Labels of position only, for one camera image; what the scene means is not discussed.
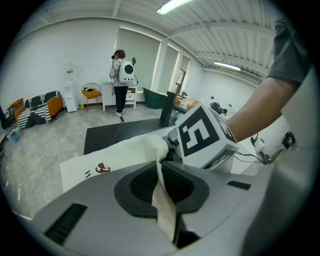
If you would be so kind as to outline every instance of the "human arm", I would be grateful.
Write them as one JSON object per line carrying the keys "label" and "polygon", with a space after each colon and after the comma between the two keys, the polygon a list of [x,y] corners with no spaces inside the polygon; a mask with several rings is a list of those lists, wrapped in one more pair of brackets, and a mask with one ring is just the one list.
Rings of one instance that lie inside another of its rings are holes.
{"label": "human arm", "polygon": [[242,141],[271,125],[303,82],[311,60],[297,32],[281,17],[275,22],[274,62],[248,102],[227,121],[235,139]]}
{"label": "human arm", "polygon": [[227,121],[235,140],[240,142],[253,136],[276,121],[295,91],[288,81],[265,79],[248,102]]}

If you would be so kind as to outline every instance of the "window blind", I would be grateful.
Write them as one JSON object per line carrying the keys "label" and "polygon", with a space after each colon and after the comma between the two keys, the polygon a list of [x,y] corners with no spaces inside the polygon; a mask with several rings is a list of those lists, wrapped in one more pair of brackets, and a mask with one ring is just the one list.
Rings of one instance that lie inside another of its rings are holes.
{"label": "window blind", "polygon": [[142,88],[151,89],[156,66],[160,41],[147,35],[119,28],[115,42],[115,51],[124,50],[125,60],[135,58],[135,75],[139,81],[138,91]]}
{"label": "window blind", "polygon": [[172,75],[174,73],[178,51],[169,45],[166,48],[164,63],[161,71],[161,76],[159,80],[159,85],[157,91],[159,93],[167,93],[169,91],[170,82]]}

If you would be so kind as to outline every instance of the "white wall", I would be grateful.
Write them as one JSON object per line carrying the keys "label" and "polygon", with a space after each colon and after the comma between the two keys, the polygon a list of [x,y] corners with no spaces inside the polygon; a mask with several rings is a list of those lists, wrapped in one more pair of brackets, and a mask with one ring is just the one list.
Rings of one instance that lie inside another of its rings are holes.
{"label": "white wall", "polygon": [[[194,87],[196,98],[203,98],[206,102],[218,102],[222,108],[228,108],[228,104],[237,112],[249,100],[256,89],[255,87],[232,77],[214,72],[204,71],[200,86]],[[263,153],[272,156],[290,126],[283,116],[269,127],[259,132],[259,138],[264,139]]]}
{"label": "white wall", "polygon": [[204,70],[202,65],[194,59],[189,61],[185,78],[182,83],[181,92],[185,91],[188,96],[198,99],[198,92],[202,90],[202,80],[204,78]]}
{"label": "white wall", "polygon": [[250,98],[256,88],[232,77],[204,71],[201,89],[197,90],[198,98],[206,102],[218,102],[224,109],[228,104],[237,112]]}
{"label": "white wall", "polygon": [[[105,18],[59,22],[55,26],[34,31],[11,47],[1,65],[2,109],[7,109],[19,98],[26,100],[61,90],[65,83],[64,71],[67,63],[75,65],[78,96],[81,103],[87,103],[81,87],[86,83],[100,84],[101,81],[110,80],[111,55],[119,27],[138,31],[161,41],[165,39],[163,35],[146,27]],[[173,41],[170,41],[170,45],[187,52]],[[89,103],[95,103],[95,99],[89,100]]]}

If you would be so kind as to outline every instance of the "woman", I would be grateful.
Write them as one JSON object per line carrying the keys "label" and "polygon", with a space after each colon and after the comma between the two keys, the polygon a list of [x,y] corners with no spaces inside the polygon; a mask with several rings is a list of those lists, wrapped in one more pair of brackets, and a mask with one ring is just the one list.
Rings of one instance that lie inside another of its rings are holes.
{"label": "woman", "polygon": [[122,62],[124,62],[124,58],[126,57],[124,50],[116,50],[114,52],[114,61],[112,62],[109,76],[111,78],[111,82],[114,86],[115,93],[115,105],[116,105],[116,115],[121,118],[123,109],[126,103],[126,96],[128,91],[128,84],[121,83],[119,81],[119,68]]}

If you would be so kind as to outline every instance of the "striped cushion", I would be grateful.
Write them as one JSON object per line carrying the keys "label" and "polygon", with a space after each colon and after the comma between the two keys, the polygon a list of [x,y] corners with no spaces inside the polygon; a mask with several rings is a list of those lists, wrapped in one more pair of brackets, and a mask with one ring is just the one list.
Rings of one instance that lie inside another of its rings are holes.
{"label": "striped cushion", "polygon": [[30,128],[34,125],[41,125],[52,120],[48,105],[42,104],[32,108],[27,108],[18,116],[20,128]]}

